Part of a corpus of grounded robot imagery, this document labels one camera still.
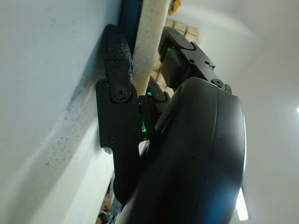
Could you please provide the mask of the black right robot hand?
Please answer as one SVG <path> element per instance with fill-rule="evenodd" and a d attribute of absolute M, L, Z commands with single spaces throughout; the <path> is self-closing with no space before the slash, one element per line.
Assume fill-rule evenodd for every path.
<path fill-rule="evenodd" d="M 96 83 L 100 146 L 112 150 L 118 224 L 227 224 L 246 164 L 242 104 L 214 63 L 164 27 L 162 75 L 174 90 L 155 119 L 152 95 L 137 95 L 128 43 L 110 24 L 103 34 L 106 77 Z"/>

